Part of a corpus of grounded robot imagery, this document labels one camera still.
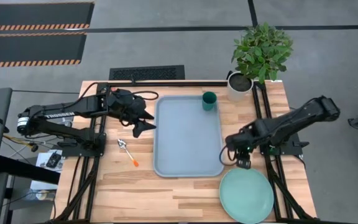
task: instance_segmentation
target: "plastic tray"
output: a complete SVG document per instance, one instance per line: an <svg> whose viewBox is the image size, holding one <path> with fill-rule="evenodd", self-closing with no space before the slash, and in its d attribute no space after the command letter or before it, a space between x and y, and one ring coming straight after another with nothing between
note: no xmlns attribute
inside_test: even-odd
<svg viewBox="0 0 358 224"><path fill-rule="evenodd" d="M223 171L218 104L202 96L164 96L155 105L154 171L162 177L211 177Z"/></svg>

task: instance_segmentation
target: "plant pot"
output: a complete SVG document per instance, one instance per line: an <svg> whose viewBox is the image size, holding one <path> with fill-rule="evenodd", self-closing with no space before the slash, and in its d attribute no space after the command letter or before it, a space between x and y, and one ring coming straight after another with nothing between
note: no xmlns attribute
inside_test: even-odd
<svg viewBox="0 0 358 224"><path fill-rule="evenodd" d="M254 81L243 78L241 72L233 72L227 79L227 98L231 101L241 101L254 86Z"/></svg>

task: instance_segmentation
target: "white pot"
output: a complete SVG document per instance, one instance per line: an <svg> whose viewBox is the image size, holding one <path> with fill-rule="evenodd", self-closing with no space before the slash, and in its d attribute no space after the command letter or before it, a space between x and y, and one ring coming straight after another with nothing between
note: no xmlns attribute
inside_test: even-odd
<svg viewBox="0 0 358 224"><path fill-rule="evenodd" d="M230 78L232 75L235 75L235 74L238 74L238 73L241 73L239 71L237 72L233 72L229 78L227 79L227 98L231 101L241 101L244 99L244 96L249 92L251 91L252 87L254 86L254 81L251 80L251 87L249 88L249 90L247 91L237 91L235 89L233 89L232 86L230 86Z"/></svg>

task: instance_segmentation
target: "green plant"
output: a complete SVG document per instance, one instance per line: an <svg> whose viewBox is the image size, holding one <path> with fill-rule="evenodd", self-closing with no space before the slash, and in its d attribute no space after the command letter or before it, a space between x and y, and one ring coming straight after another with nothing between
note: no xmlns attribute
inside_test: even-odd
<svg viewBox="0 0 358 224"><path fill-rule="evenodd" d="M291 55L291 38L282 30L263 25L250 27L241 39L234 39L236 49L231 62L237 60L236 70L245 77L254 79L259 77L263 83L266 78L276 80L277 72L287 70L283 62Z"/></svg>

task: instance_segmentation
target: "black mat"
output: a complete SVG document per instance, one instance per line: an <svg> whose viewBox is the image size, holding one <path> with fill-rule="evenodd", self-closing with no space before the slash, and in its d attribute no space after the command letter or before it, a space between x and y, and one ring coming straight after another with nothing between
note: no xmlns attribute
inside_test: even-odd
<svg viewBox="0 0 358 224"><path fill-rule="evenodd" d="M109 80L184 80L184 65L110 68Z"/></svg>
<svg viewBox="0 0 358 224"><path fill-rule="evenodd" d="M87 28L93 2L0 4L0 30Z"/></svg>
<svg viewBox="0 0 358 224"><path fill-rule="evenodd" d="M85 40L84 32L1 34L0 67L79 64Z"/></svg>

